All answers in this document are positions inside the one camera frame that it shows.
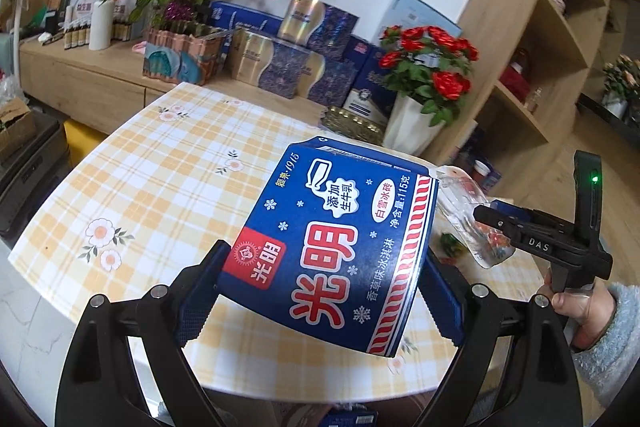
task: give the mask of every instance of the plastic bag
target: plastic bag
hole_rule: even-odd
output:
[[[24,103],[28,101],[18,79],[11,74],[0,80],[0,107],[14,98],[20,98]]]
[[[474,209],[490,202],[475,181],[457,167],[438,168],[440,181],[438,210],[455,229],[456,235],[483,268],[491,268],[509,258],[515,248],[509,238],[474,219]]]

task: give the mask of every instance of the snowflake graphic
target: snowflake graphic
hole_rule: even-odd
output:
[[[365,321],[368,321],[371,318],[370,313],[371,310],[369,308],[360,306],[360,308],[354,309],[353,320],[358,321],[360,324],[364,324]]]

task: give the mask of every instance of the white vase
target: white vase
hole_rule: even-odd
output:
[[[422,153],[444,127],[444,122],[429,127],[433,114],[422,114],[421,109],[422,105],[414,99],[398,95],[382,145],[405,154]]]
[[[602,97],[602,107],[616,118],[622,118],[626,111],[627,101],[618,93],[609,91]]]
[[[115,2],[113,0],[94,3],[94,10],[91,13],[91,35],[89,36],[91,51],[105,50],[111,46],[114,8]]]

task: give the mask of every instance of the metal screw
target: metal screw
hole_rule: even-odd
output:
[[[99,308],[104,304],[104,295],[94,295],[91,297],[89,304],[91,304],[92,308]]]
[[[487,288],[484,284],[474,284],[471,288],[471,291],[476,297],[479,297],[481,299],[489,295],[489,288]]]
[[[165,295],[169,293],[169,288],[167,288],[164,284],[159,284],[151,288],[151,296],[154,299],[161,299]]]
[[[536,295],[533,297],[533,302],[535,302],[541,308],[546,308],[549,306],[549,299],[547,299],[544,295]]]

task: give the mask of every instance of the blue gripper pad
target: blue gripper pad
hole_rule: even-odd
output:
[[[174,330],[175,342],[180,347],[197,339],[202,331],[220,294],[216,283],[230,248],[224,241],[218,241],[198,266],[184,269],[172,284],[172,291],[175,287],[178,295],[184,295]]]
[[[418,289],[438,331],[460,347],[465,340],[465,291],[468,282],[454,266],[441,264],[431,248],[425,257]]]

